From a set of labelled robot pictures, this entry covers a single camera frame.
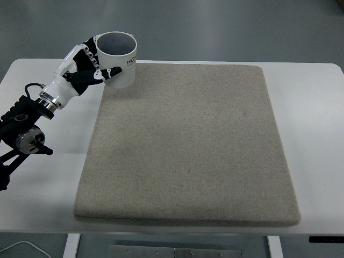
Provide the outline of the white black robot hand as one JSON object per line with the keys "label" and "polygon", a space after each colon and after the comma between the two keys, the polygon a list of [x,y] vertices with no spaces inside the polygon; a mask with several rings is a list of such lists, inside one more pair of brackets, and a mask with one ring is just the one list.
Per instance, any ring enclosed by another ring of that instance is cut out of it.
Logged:
{"label": "white black robot hand", "polygon": [[96,40],[99,35],[76,45],[62,60],[53,74],[52,82],[39,94],[39,103],[54,111],[63,109],[76,96],[82,95],[90,85],[97,85],[122,72],[118,66],[101,69]]}

